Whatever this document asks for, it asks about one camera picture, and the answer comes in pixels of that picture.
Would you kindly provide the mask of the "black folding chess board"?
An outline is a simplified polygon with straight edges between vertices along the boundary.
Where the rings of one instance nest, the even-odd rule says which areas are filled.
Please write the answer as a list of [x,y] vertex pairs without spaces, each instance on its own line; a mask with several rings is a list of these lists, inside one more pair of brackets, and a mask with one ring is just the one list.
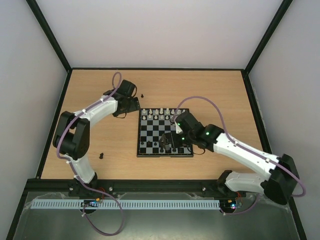
[[[138,132],[137,132],[137,153],[138,158],[143,157],[186,157],[192,158],[194,156],[193,147],[190,146],[188,151],[184,150],[184,153],[171,153],[171,151],[160,152],[160,138],[162,134],[176,132],[176,126],[171,122],[172,109],[176,111],[175,108],[169,108],[170,113],[166,114],[166,109],[163,108],[163,114],[160,114],[161,108],[145,108],[146,113],[143,114],[143,108],[139,110],[139,120],[138,120]],[[153,110],[152,119],[148,119],[149,110]],[[147,147],[147,142],[152,142],[151,147]]]

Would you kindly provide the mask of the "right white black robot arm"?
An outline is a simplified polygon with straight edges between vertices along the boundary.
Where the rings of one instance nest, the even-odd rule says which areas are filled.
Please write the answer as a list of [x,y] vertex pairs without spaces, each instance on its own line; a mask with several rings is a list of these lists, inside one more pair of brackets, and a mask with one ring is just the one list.
[[191,113],[164,116],[173,125],[174,132],[162,134],[159,144],[163,149],[178,149],[195,145],[204,151],[221,154],[253,170],[239,173],[226,170],[217,180],[218,191],[229,196],[245,191],[264,194],[273,202],[286,205],[300,182],[293,158],[277,156],[249,146],[214,125],[203,126]]

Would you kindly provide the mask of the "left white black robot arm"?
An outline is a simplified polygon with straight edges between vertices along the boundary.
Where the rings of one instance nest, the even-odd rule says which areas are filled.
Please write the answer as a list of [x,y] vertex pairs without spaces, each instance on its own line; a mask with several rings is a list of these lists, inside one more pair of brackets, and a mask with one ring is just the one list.
[[138,111],[140,103],[136,93],[135,84],[122,80],[118,87],[106,91],[88,107],[61,113],[52,144],[57,157],[70,165],[75,179],[89,184],[97,177],[88,157],[91,128],[109,115],[119,118]]

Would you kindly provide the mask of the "black aluminium frame rail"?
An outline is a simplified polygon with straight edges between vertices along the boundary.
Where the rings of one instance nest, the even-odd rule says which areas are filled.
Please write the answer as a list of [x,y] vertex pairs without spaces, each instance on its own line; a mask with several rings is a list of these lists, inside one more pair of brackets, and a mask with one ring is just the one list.
[[[98,179],[90,186],[105,191],[112,196],[125,193],[187,193],[199,194],[201,197],[234,198],[237,193],[242,196],[248,190],[232,192],[225,186],[219,188],[216,180],[108,180]],[[70,197],[94,198],[101,194],[88,190],[73,179],[28,179],[24,192],[62,192]]]

